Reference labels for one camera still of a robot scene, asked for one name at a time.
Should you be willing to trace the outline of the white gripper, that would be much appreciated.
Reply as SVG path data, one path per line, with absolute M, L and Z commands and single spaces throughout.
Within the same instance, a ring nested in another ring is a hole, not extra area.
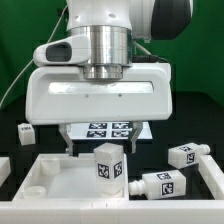
M 147 120 L 166 120 L 172 113 L 171 66 L 137 63 L 123 70 L 120 80 L 86 80 L 80 67 L 41 67 L 30 76 L 26 119 L 33 125 L 60 124 L 66 153 L 77 157 L 78 148 L 68 135 L 68 124 L 133 121 L 127 152 Z

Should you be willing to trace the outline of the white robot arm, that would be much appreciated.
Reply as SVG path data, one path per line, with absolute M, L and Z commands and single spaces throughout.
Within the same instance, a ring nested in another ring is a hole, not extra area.
M 129 121 L 134 152 L 143 124 L 172 113 L 171 66 L 134 56 L 138 40 L 172 40 L 189 25 L 193 0 L 66 0 L 66 38 L 39 46 L 26 118 L 56 125 Z

